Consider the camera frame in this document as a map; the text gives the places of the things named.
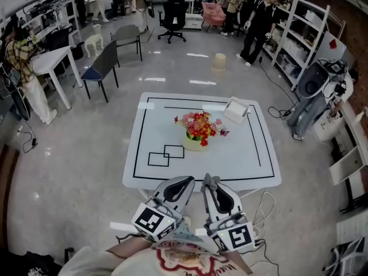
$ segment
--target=beige stool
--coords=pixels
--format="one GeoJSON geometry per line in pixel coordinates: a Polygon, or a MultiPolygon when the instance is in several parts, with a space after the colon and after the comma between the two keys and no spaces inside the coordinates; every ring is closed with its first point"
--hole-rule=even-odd
{"type": "Polygon", "coordinates": [[[87,51],[88,57],[91,56],[89,50],[88,50],[88,45],[92,45],[94,48],[94,52],[96,54],[96,56],[98,55],[97,53],[97,47],[96,47],[96,43],[100,41],[101,42],[101,49],[104,48],[104,40],[102,39],[102,35],[101,34],[93,34],[92,36],[90,36],[86,41],[85,41],[85,50],[87,51]]]}
{"type": "Polygon", "coordinates": [[[211,65],[215,71],[225,71],[226,68],[226,55],[222,53],[216,53],[211,65]]]}
{"type": "Polygon", "coordinates": [[[101,25],[96,24],[96,25],[93,25],[92,28],[93,28],[93,32],[96,35],[101,35],[101,25]]]}

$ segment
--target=potted flower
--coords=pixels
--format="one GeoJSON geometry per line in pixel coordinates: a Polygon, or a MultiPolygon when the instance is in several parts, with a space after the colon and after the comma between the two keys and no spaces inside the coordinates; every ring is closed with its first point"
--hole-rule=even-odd
{"type": "Polygon", "coordinates": [[[203,111],[202,113],[188,113],[180,120],[174,118],[176,124],[186,128],[186,135],[183,138],[183,146],[193,151],[203,151],[208,146],[208,137],[217,135],[226,136],[229,131],[222,126],[223,122],[218,118],[215,122],[210,121],[211,114],[203,111]]]}

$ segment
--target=flower pot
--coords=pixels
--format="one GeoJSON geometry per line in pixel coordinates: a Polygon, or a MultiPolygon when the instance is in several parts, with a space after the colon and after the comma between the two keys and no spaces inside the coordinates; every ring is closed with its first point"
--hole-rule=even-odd
{"type": "Polygon", "coordinates": [[[192,151],[205,151],[208,147],[208,145],[207,146],[201,145],[201,139],[198,139],[196,137],[193,139],[190,138],[188,132],[186,132],[186,134],[183,137],[182,145],[184,146],[185,149],[192,151]]]}

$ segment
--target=white glove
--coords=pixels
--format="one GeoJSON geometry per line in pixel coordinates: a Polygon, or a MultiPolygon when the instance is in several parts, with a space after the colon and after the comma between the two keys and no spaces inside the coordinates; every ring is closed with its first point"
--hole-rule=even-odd
{"type": "Polygon", "coordinates": [[[244,25],[244,29],[245,30],[249,29],[251,24],[252,24],[251,21],[247,21],[246,24],[244,25]]]}
{"type": "Polygon", "coordinates": [[[266,40],[269,41],[272,38],[272,34],[271,33],[267,33],[266,34],[266,40]]]}

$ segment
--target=gray pants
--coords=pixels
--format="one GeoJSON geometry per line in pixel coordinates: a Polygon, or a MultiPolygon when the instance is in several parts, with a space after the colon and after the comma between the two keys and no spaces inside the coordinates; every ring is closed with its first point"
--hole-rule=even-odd
{"type": "Polygon", "coordinates": [[[295,108],[295,111],[291,117],[287,121],[287,124],[293,127],[293,133],[298,135],[298,137],[304,137],[305,131],[308,129],[308,126],[313,122],[313,120],[325,110],[326,101],[322,93],[318,94],[313,98],[302,98],[302,101],[295,108]],[[299,116],[304,111],[304,109],[311,105],[309,111],[304,115],[304,117],[299,120],[299,116]]]}

